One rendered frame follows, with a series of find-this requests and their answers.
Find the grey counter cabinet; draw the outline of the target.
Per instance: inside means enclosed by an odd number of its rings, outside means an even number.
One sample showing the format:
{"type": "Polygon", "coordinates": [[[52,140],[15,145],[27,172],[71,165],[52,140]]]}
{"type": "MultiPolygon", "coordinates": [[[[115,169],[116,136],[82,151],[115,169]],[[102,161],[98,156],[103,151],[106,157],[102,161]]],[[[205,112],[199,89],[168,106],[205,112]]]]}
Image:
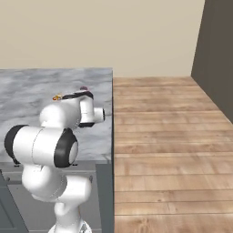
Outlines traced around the grey counter cabinet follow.
{"type": "MultiPolygon", "coordinates": [[[[21,176],[23,169],[21,166],[14,166],[12,163],[2,163],[0,170],[8,186],[13,184],[22,185],[21,176]]],[[[98,194],[102,233],[114,233],[112,165],[83,161],[64,169],[63,173],[66,175],[79,175],[92,180],[92,187],[96,186],[98,194]]]]}

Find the grey cabinet door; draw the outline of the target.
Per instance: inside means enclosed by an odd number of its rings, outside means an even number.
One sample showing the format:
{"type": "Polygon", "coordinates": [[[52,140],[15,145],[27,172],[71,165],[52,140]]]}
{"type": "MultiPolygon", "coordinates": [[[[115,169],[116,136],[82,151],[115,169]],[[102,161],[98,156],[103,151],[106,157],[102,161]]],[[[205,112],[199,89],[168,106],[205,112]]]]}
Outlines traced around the grey cabinet door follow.
{"type": "MultiPolygon", "coordinates": [[[[13,184],[8,187],[29,233],[47,233],[56,222],[54,204],[33,199],[22,185],[13,184]]],[[[102,233],[96,186],[92,187],[89,200],[81,205],[80,213],[93,233],[102,233]]]]}

